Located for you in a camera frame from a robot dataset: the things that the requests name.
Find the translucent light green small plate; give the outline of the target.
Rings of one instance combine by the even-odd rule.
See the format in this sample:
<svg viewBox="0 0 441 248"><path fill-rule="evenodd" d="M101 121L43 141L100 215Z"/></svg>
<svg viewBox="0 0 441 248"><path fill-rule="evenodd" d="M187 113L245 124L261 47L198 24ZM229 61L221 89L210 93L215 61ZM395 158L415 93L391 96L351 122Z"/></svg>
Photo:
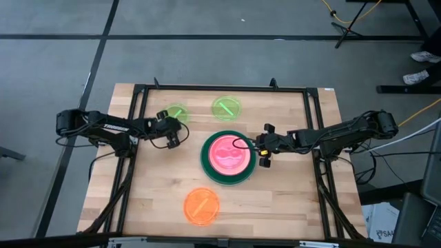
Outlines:
<svg viewBox="0 0 441 248"><path fill-rule="evenodd" d="M233 96L220 96L213 101L211 111L220 121L235 121L242 112L242 105Z"/></svg>
<svg viewBox="0 0 441 248"><path fill-rule="evenodd" d="M173 103L168 105L165 110L169 117L176 118L184 124L189 120L189 110L183 104Z"/></svg>

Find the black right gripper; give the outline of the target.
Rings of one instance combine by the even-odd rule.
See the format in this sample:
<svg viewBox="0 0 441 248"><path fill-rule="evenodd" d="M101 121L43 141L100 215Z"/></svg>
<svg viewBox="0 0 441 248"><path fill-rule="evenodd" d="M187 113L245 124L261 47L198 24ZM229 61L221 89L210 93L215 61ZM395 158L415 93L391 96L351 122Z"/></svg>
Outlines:
<svg viewBox="0 0 441 248"><path fill-rule="evenodd" d="M264 130L268 134L262 133L258 135L256 137L255 146L261 156L266 156L259 158L259 165L264 168L270 168L271 160L270 157L267 156L270 154L290 152L290 136L282 136L274 133L275 127L269 123L264 124Z"/></svg>

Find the white cardboard box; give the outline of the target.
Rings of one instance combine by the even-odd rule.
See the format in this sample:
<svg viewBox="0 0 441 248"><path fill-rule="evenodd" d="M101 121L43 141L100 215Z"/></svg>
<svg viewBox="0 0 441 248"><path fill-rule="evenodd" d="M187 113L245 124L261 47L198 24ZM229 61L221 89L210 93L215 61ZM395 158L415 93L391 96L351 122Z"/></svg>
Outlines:
<svg viewBox="0 0 441 248"><path fill-rule="evenodd" d="M363 205L369 238L375 242L391 243L400 211L389 203Z"/></svg>

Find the translucent orange small plate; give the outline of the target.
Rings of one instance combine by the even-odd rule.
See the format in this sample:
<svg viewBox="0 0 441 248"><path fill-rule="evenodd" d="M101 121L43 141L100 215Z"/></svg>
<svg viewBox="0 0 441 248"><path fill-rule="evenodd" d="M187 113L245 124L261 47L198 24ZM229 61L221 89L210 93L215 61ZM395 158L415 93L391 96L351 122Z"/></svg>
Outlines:
<svg viewBox="0 0 441 248"><path fill-rule="evenodd" d="M187 221L197 226L211 225L220 211L218 195L211 189L199 187L189 192L183 203Z"/></svg>

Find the dark grey furniture foot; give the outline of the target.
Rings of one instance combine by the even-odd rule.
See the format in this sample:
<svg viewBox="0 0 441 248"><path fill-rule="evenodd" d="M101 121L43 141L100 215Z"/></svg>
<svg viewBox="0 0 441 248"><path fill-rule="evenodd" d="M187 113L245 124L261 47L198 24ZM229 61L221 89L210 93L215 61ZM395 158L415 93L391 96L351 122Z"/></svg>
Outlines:
<svg viewBox="0 0 441 248"><path fill-rule="evenodd" d="M0 146L0 158L12 158L17 161L23 161L25 155Z"/></svg>

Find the black desk leg frame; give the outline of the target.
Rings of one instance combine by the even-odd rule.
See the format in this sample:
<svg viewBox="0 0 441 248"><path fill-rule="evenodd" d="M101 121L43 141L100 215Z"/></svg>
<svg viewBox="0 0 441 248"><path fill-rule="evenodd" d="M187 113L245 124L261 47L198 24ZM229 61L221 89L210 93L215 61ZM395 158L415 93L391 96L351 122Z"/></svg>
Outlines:
<svg viewBox="0 0 441 248"><path fill-rule="evenodd" d="M346 2L378 2L379 0L345 0ZM407 7L407 10L409 11L409 14L411 15L411 18L413 20L413 23L415 24L416 28L418 29L418 32L420 33L420 36L423 39L428 38L428 34L426 30L424 29L424 26L415 11L414 7L412 6L410 0L382 0L381 3L392 3L392 4L405 4Z"/></svg>

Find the black aluminium table frame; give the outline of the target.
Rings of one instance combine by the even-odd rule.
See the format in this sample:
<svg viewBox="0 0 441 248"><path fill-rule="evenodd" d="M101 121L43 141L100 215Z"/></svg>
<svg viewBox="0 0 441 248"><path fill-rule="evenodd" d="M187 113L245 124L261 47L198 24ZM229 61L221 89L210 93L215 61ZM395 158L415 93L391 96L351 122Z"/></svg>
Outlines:
<svg viewBox="0 0 441 248"><path fill-rule="evenodd" d="M133 85L115 86L109 114L126 117L131 102L146 102L146 116L173 103L189 110L183 143L166 149L165 141L139 145L121 231L126 236L323 240L324 231L311 154L273 156L270 168L256 167L235 186L223 186L204 173L200 152L214 133L235 130L248 137L271 123L278 133L330 126L342 118L333 89L314 93L304 88L162 85L135 95ZM220 121L211 111L220 96L233 96L242 105L235 121ZM189 223L183 203L199 187L213 190L220 201L216 220L208 226Z"/></svg>

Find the silver metal bracket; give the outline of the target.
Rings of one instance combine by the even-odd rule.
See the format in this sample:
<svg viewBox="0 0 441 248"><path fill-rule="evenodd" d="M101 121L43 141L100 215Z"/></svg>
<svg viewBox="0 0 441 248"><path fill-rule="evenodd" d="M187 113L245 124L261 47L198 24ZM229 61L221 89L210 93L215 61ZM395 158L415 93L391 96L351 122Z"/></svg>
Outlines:
<svg viewBox="0 0 441 248"><path fill-rule="evenodd" d="M121 248L122 245L131 242L142 241L142 237L117 237L110 238L107 243L107 248Z"/></svg>
<svg viewBox="0 0 441 248"><path fill-rule="evenodd" d="M340 248L338 243L306 241L306 240L300 240L299 247L303 247L303 248Z"/></svg>

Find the black tripod stand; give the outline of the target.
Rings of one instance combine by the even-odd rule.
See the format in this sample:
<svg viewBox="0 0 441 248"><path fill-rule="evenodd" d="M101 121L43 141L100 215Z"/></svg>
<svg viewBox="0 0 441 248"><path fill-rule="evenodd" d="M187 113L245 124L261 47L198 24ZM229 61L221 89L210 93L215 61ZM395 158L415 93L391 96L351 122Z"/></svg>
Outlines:
<svg viewBox="0 0 441 248"><path fill-rule="evenodd" d="M340 38L338 39L337 43L334 46L335 49L338 49L341 46L342 42L350 36L353 36L355 38L362 37L361 34L354 32L351 29L352 29L353 25L355 24L355 22L357 20L359 20L361 14L362 14L362 11L366 7L366 5L367 5L367 2L364 2L362 7L359 9L358 13L355 15L355 17L349 23L343 23L343 22L339 21L338 17L336 16L336 11L334 11L334 10L331 11L331 15L339 22L339 23L331 22L331 25L335 29L337 29L341 32Z"/></svg>

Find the grey monitor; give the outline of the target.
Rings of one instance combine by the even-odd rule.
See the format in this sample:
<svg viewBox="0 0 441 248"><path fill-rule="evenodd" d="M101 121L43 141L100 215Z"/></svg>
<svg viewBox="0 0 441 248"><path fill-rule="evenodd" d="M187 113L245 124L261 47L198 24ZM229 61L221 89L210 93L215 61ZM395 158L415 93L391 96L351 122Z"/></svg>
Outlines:
<svg viewBox="0 0 441 248"><path fill-rule="evenodd" d="M422 196L441 206L441 122L436 125L422 181Z"/></svg>

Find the black horizontal metal beam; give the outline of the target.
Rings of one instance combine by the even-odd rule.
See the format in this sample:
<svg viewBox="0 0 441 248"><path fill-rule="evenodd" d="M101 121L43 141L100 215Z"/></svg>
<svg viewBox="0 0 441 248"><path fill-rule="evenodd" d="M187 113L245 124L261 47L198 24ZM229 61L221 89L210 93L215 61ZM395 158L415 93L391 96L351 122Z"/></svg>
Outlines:
<svg viewBox="0 0 441 248"><path fill-rule="evenodd" d="M107 245L110 238L123 237L118 232L99 234L75 234L69 236L51 236L43 238L26 238L16 240L0 240L0 248L90 248ZM232 245L256 245L265 247L299 247L300 240L282 239L251 239L251 238L196 238L167 236L126 236L142 237L140 242L190 243L230 247ZM408 245L374 242L369 239L356 240L344 238L328 238L324 240L306 240L317 242L338 243L340 248L423 248Z"/></svg>

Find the person's leg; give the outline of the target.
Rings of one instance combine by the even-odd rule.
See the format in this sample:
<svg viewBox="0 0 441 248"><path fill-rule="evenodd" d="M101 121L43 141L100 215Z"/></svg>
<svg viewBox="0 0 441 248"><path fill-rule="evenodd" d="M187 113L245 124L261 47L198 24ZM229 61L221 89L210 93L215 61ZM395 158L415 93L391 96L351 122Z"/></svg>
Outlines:
<svg viewBox="0 0 441 248"><path fill-rule="evenodd" d="M441 56L441 26L424 42L422 51ZM441 61L426 69L431 84L441 81Z"/></svg>

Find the large dark green plate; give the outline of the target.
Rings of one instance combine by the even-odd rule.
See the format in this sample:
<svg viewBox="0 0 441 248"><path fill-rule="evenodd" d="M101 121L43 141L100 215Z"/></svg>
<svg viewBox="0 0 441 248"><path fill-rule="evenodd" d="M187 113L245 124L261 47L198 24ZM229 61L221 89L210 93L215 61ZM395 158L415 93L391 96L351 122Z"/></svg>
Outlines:
<svg viewBox="0 0 441 248"><path fill-rule="evenodd" d="M247 180L256 166L256 152L245 135L224 130L211 135L201 149L205 174L221 185L237 185Z"/></svg>

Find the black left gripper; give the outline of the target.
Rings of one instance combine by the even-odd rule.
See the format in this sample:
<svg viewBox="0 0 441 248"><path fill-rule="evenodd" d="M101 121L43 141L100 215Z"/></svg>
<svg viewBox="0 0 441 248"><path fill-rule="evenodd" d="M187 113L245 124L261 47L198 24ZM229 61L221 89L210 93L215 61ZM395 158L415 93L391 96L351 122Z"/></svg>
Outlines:
<svg viewBox="0 0 441 248"><path fill-rule="evenodd" d="M161 110L156 113L158 121L151 126L151 138L167 137L167 148L178 147L181 142L178 133L174 133L170 126L170 121L176 118L168 117L167 110Z"/></svg>

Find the black desk foot bar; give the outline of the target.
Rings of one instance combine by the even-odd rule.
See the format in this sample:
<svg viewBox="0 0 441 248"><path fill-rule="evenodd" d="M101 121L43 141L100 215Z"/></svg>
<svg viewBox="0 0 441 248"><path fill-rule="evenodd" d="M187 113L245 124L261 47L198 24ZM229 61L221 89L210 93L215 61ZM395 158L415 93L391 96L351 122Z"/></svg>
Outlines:
<svg viewBox="0 0 441 248"><path fill-rule="evenodd" d="M441 87L378 85L376 92L379 94L441 94Z"/></svg>

